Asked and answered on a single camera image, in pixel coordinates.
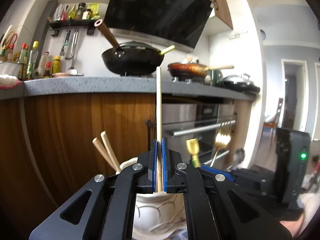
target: gray wall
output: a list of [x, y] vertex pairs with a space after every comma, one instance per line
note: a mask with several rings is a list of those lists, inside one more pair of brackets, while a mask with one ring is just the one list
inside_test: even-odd
[[282, 93], [281, 59], [306, 60], [309, 76], [309, 108], [306, 132], [312, 135], [316, 118], [316, 70], [315, 62], [319, 62], [320, 49], [299, 46], [264, 46], [267, 66], [267, 103], [266, 114], [276, 110], [278, 99]]

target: chair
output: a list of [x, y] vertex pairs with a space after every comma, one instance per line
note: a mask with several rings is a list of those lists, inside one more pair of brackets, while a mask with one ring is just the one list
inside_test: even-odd
[[276, 115], [275, 115], [273, 121], [272, 122], [264, 122], [263, 123], [262, 133], [263, 133], [263, 130], [264, 130], [265, 127], [268, 127], [270, 129], [272, 129], [271, 139], [270, 139], [270, 146], [269, 147], [272, 146], [273, 133], [275, 131], [275, 128], [278, 127], [279, 117], [280, 117], [280, 113], [281, 113], [281, 109], [282, 109], [282, 104], [283, 104], [283, 98], [279, 98]]

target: green led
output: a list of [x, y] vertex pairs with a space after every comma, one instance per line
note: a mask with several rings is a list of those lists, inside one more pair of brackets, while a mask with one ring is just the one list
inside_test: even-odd
[[304, 160], [305, 158], [307, 158], [307, 154], [306, 153], [301, 153], [300, 154], [300, 159]]

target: wooden floor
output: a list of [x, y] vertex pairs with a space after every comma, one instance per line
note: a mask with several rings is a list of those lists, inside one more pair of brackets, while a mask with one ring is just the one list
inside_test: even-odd
[[[270, 146], [271, 132], [264, 131], [260, 140], [257, 155], [254, 160], [254, 164], [264, 167], [266, 169], [275, 171], [276, 170], [276, 142], [274, 140]], [[320, 153], [320, 141], [312, 141], [310, 144], [310, 154], [306, 174], [311, 174], [315, 168], [315, 164], [311, 161], [312, 156]]]

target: countertop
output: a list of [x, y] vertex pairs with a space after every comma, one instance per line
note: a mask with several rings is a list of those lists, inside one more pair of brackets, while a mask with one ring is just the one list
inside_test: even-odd
[[[72, 93], [156, 93], [156, 79], [139, 77], [60, 77], [25, 81], [18, 87], [0, 90], [0, 100]], [[162, 93], [175, 96], [207, 96], [253, 101], [254, 95], [185, 82], [162, 82]]]

